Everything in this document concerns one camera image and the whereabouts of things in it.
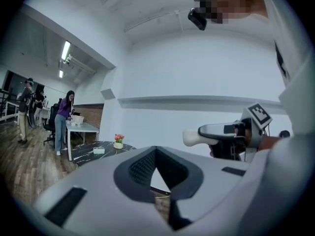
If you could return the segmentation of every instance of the flower pot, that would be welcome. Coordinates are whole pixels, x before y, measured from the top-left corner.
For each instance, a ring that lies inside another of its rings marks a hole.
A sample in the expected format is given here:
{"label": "flower pot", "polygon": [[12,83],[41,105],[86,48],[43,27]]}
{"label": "flower pot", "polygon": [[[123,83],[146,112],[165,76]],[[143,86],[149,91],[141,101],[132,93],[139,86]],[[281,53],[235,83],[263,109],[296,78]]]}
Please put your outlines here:
{"label": "flower pot", "polygon": [[120,143],[114,143],[114,148],[117,148],[117,149],[122,149],[124,146],[124,144],[120,144]]}

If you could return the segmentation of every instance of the chair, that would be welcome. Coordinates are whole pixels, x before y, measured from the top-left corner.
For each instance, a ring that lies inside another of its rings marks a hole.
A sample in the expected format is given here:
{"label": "chair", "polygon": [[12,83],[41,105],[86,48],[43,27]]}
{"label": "chair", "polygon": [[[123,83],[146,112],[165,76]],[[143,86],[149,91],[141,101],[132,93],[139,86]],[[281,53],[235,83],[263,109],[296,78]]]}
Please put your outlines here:
{"label": "chair", "polygon": [[55,118],[56,118],[58,110],[59,110],[59,104],[54,104],[50,108],[49,121],[48,121],[48,124],[44,125],[44,129],[51,131],[51,134],[49,137],[47,137],[47,140],[43,142],[44,145],[45,145],[45,142],[53,141],[54,147],[55,147],[55,132],[56,132],[55,131]]}

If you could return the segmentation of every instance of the purple shirt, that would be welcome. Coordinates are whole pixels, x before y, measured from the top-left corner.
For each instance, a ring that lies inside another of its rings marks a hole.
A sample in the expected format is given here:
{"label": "purple shirt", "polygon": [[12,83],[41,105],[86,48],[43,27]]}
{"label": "purple shirt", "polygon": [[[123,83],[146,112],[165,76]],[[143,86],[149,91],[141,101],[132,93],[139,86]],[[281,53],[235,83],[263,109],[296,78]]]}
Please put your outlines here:
{"label": "purple shirt", "polygon": [[59,110],[57,112],[57,114],[63,116],[64,118],[68,118],[69,113],[71,112],[71,107],[67,107],[66,109],[63,109],[66,105],[67,105],[67,101],[64,98],[64,99],[62,99],[60,106],[59,106]]}

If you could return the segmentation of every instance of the fluorescent light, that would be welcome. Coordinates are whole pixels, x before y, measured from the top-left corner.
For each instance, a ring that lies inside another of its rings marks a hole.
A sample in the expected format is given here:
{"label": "fluorescent light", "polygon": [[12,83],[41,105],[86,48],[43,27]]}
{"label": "fluorescent light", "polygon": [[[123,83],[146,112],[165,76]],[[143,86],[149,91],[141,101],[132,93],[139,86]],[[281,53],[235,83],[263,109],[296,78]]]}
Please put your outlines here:
{"label": "fluorescent light", "polygon": [[68,41],[66,41],[65,44],[64,44],[64,47],[63,47],[63,54],[61,55],[61,58],[62,58],[63,60],[65,60],[65,59],[67,58],[67,54],[68,54],[70,45],[71,45],[71,43],[68,42]]}

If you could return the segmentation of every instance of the round marble table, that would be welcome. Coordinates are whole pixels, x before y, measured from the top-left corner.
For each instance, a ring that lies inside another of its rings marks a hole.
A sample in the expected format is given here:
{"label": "round marble table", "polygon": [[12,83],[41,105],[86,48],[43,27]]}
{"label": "round marble table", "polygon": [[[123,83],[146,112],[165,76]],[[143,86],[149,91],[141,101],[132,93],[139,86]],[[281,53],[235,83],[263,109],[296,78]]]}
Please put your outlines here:
{"label": "round marble table", "polygon": [[[105,149],[104,154],[94,154],[93,148],[102,147]],[[122,149],[114,148],[114,142],[95,142],[95,143],[84,143],[82,145],[76,146],[72,150],[73,161],[78,165],[82,166],[85,163],[91,162],[93,160],[98,160],[107,156],[120,154],[126,151],[136,149],[133,146],[124,144]]]}

